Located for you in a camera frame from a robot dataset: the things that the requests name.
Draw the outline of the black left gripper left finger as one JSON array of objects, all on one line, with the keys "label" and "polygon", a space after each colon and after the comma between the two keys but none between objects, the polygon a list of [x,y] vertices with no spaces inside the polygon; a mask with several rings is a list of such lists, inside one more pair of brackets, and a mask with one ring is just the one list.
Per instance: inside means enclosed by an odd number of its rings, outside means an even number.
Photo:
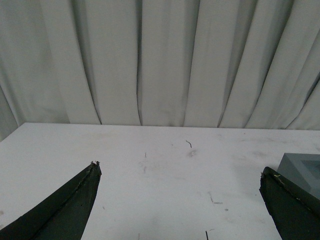
[{"label": "black left gripper left finger", "polygon": [[2,240],[80,240],[101,179],[100,163],[91,162],[50,196],[1,229]]}]

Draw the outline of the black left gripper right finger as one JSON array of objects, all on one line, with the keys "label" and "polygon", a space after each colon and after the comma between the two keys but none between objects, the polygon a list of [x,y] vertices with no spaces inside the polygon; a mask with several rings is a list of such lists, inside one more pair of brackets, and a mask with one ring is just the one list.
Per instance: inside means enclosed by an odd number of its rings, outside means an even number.
[{"label": "black left gripper right finger", "polygon": [[320,238],[320,200],[273,170],[265,167],[259,192],[283,240]]}]

